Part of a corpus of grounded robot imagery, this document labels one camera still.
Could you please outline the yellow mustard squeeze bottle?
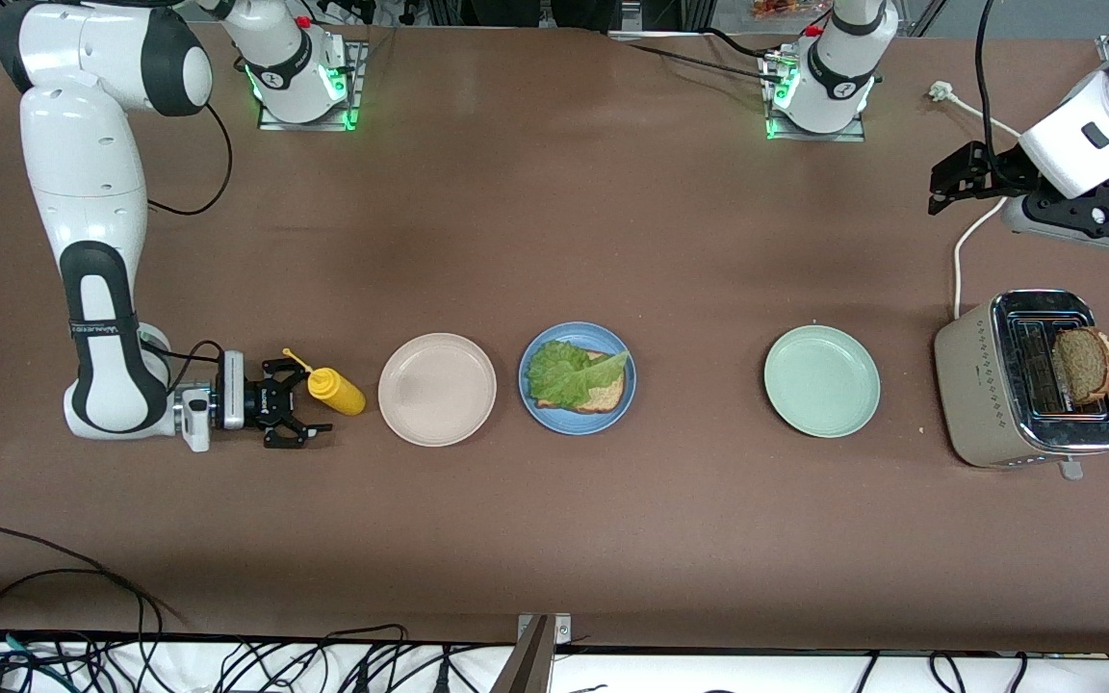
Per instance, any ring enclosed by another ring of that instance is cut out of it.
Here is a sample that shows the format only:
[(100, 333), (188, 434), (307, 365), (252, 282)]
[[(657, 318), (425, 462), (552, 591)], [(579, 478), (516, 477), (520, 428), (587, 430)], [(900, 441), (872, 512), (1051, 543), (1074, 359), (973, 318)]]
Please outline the yellow mustard squeeze bottle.
[(345, 414), (345, 416), (365, 412), (367, 407), (365, 395), (343, 374), (327, 367), (312, 368), (288, 347), (282, 349), (282, 354), (294, 360), (305, 371), (305, 383), (307, 383), (312, 398), (321, 400), (334, 411)]

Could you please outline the orange packaged item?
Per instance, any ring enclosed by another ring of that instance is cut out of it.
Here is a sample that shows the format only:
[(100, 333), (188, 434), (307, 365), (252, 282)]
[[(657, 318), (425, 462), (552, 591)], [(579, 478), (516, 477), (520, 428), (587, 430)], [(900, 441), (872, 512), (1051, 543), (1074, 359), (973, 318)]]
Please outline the orange packaged item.
[(830, 12), (835, 0), (753, 0), (751, 14), (757, 21), (798, 21), (811, 23)]

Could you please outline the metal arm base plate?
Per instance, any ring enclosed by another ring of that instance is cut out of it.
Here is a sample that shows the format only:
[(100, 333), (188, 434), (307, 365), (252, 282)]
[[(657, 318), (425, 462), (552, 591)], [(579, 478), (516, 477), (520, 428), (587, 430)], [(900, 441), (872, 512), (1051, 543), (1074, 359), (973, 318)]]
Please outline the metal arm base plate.
[(798, 141), (862, 141), (862, 112), (875, 84), (872, 73), (841, 77), (824, 70), (810, 45), (780, 45), (757, 58), (766, 136)]
[(360, 118), (370, 45), (347, 42), (325, 32), (321, 52), (289, 79), (286, 89), (276, 71), (247, 71), (252, 95), (260, 104), (258, 128), (264, 131), (352, 132)]

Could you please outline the brown bread slice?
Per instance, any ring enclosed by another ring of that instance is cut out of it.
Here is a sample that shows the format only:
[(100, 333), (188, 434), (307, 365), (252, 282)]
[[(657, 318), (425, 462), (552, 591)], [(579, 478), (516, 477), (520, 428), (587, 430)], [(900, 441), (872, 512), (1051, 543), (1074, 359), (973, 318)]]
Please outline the brown bread slice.
[(599, 387), (599, 389), (589, 389), (589, 400), (578, 407), (562, 407), (562, 405), (557, 405), (545, 399), (537, 399), (535, 401), (536, 407), (540, 409), (562, 409), (562, 411), (576, 412), (576, 414), (607, 414), (613, 412), (620, 407), (622, 399), (624, 399), (625, 386), (628, 386), (628, 375), (622, 371), (615, 381), (610, 383), (610, 385), (604, 387)]
[(1087, 405), (1109, 396), (1109, 337), (1096, 327), (1056, 335), (1052, 360), (1070, 402)]

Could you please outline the green plate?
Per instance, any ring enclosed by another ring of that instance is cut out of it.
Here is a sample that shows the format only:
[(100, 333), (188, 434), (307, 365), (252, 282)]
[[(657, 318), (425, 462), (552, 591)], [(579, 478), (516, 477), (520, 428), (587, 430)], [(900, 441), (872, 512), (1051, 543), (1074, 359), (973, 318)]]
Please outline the green plate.
[(761, 380), (774, 411), (810, 437), (857, 434), (879, 409), (879, 369), (869, 351), (827, 325), (804, 325), (779, 337)]

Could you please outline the grey aluminium bar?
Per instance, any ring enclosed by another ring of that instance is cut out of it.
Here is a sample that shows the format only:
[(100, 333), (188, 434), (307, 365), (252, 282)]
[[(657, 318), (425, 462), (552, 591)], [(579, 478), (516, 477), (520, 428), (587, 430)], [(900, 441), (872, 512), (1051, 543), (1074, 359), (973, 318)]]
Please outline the grey aluminium bar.
[(550, 693), (557, 615), (528, 615), (511, 654), (489, 693)]

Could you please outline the beige plate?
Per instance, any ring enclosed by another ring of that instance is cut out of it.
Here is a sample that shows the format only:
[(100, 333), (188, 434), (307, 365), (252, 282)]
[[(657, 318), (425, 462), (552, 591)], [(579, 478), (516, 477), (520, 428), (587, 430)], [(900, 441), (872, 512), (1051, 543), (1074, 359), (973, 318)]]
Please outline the beige plate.
[(439, 448), (471, 438), (489, 420), (497, 391), (487, 351), (462, 335), (428, 333), (393, 351), (377, 399), (393, 434)]

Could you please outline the blue plate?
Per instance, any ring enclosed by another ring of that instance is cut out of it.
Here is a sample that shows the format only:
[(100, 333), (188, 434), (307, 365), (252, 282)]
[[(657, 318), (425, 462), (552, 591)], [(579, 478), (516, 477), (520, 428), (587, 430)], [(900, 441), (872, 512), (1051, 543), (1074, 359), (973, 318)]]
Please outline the blue plate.
[(615, 333), (594, 322), (563, 322), (538, 333), (532, 342), (529, 343), (527, 350), (521, 355), (518, 368), (518, 387), (521, 402), (528, 409), (529, 415), (537, 422), (543, 425), (546, 429), (554, 431), (554, 434), (571, 435), (571, 437), (586, 437), (586, 435), (599, 434), (599, 431), (604, 431), (609, 426), (619, 422), (625, 416), (625, 412), (629, 411), (629, 407), (635, 396), (637, 373), (634, 359), (629, 358), (624, 369), (622, 369), (628, 375), (628, 386), (625, 386), (624, 399), (622, 399), (620, 407), (615, 411), (607, 414), (576, 414), (562, 411), (562, 409), (554, 409), (554, 411), (552, 409), (540, 409), (535, 405), (537, 398), (533, 398), (529, 394), (529, 363), (533, 360), (537, 351), (540, 351), (541, 347), (549, 342), (572, 344), (572, 346), (579, 347), (582, 350), (591, 351), (591, 354), (596, 355), (604, 355), (607, 358), (611, 358), (617, 351), (628, 350), (625, 343), (617, 337)]

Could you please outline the silver beige toaster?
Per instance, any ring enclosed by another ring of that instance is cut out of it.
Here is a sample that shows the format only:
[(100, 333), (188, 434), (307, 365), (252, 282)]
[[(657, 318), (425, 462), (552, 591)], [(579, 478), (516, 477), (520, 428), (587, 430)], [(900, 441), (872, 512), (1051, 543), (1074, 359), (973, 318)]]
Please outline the silver beige toaster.
[(937, 380), (952, 448), (973, 468), (1057, 463), (1082, 477), (1083, 457), (1109, 452), (1109, 396), (1074, 405), (1052, 360), (1060, 332), (1096, 327), (1069, 291), (1008, 291), (936, 335)]

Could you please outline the green lettuce leaf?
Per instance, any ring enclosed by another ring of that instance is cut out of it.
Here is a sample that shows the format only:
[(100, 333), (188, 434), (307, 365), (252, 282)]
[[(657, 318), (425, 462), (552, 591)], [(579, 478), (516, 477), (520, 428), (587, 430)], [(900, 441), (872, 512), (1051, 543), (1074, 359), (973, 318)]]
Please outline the green lettuce leaf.
[(572, 344), (546, 343), (529, 363), (529, 394), (562, 407), (578, 407), (589, 400), (589, 389), (615, 381), (629, 358), (627, 350), (607, 358)]

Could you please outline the metal table edge bracket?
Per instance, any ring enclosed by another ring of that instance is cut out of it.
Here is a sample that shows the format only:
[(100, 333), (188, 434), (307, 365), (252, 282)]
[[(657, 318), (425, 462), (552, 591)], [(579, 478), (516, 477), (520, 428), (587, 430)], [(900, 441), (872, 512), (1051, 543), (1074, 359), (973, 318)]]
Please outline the metal table edge bracket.
[[(554, 613), (550, 614), (552, 622), (552, 631), (554, 632), (554, 644), (566, 645), (572, 642), (573, 629), (572, 629), (572, 615), (569, 613)], [(518, 618), (518, 642), (520, 642), (523, 632), (528, 630), (528, 626), (535, 622), (536, 619), (540, 618), (540, 614), (536, 613), (523, 613)]]

